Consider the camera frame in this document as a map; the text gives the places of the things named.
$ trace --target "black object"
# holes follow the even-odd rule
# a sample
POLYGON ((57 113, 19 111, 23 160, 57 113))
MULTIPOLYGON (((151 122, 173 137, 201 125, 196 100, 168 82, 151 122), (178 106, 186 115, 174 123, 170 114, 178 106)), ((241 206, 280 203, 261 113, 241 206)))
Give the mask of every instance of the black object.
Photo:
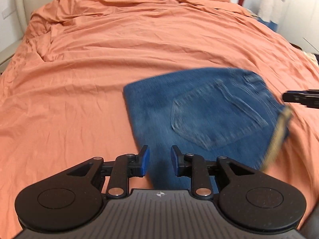
POLYGON ((176 175, 191 178, 190 191, 129 194, 128 178, 146 174, 147 146, 114 162, 94 157, 18 194, 24 229, 15 238, 303 238, 295 228, 306 201, 295 187, 225 156, 205 161, 177 146, 171 156, 176 175))
POLYGON ((286 91, 282 99, 284 102, 300 103, 308 108, 319 109, 319 90, 286 91))

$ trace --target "bed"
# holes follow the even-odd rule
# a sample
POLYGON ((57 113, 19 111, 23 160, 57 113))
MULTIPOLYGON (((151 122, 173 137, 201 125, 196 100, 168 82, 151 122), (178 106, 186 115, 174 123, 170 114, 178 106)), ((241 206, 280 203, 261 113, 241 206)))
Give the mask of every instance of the bed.
MULTIPOLYGON (((312 60, 227 1, 53 0, 33 12, 0 77, 0 238, 21 230, 14 200, 26 186, 91 157, 138 152, 125 85, 202 67, 254 71, 278 101, 319 87, 312 60)), ((304 194, 302 225, 318 198, 319 110, 291 107, 290 135, 266 173, 304 194)))

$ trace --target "jeans back pocket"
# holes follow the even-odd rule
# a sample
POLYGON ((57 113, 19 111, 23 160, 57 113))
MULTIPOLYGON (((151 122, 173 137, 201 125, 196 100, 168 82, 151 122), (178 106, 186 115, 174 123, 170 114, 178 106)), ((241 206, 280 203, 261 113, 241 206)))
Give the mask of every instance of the jeans back pocket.
POLYGON ((171 126, 206 150, 235 142, 268 123, 222 80, 197 87, 173 100, 171 126))

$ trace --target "orange bed sheet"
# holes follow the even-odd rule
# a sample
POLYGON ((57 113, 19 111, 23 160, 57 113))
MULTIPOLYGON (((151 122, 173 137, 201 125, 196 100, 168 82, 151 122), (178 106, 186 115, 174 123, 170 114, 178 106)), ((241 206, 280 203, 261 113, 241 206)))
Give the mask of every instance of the orange bed sheet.
MULTIPOLYGON (((123 86, 202 67, 261 75, 280 100, 319 88, 319 71, 242 7, 209 0, 54 0, 35 11, 0 77, 0 238, 21 227, 24 187, 94 156, 137 153, 123 86)), ((319 110, 292 105, 290 136, 267 173, 312 210, 319 189, 319 110)), ((136 178, 132 187, 149 188, 136 178)))

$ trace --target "gray ribbed plate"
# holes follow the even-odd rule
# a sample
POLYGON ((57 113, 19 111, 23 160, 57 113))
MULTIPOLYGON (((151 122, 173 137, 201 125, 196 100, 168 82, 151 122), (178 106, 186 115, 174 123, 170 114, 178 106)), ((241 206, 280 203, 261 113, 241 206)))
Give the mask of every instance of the gray ribbed plate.
POLYGON ((110 200, 91 223, 60 234, 24 230, 17 239, 302 239, 296 230, 258 235, 229 224, 210 201, 188 191, 133 190, 126 199, 110 200))

